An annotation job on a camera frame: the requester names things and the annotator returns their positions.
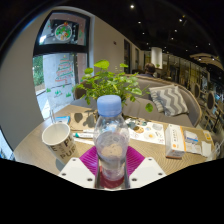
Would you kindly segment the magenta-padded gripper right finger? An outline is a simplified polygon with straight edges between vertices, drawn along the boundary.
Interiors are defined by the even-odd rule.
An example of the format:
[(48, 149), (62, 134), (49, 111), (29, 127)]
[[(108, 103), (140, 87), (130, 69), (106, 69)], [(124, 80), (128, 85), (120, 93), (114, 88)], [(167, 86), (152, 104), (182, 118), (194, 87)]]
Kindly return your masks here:
[(165, 176), (165, 172), (154, 158), (144, 157), (134, 148), (128, 147), (125, 177), (127, 188), (140, 188)]

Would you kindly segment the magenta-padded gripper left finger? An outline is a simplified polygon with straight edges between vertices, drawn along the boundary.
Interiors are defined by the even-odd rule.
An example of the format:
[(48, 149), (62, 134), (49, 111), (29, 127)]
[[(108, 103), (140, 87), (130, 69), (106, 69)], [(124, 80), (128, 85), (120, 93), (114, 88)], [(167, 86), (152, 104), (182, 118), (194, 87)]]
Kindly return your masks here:
[(96, 147), (93, 146), (80, 158), (72, 157), (59, 173), (59, 177), (84, 188), (94, 188), (98, 172), (98, 155)]

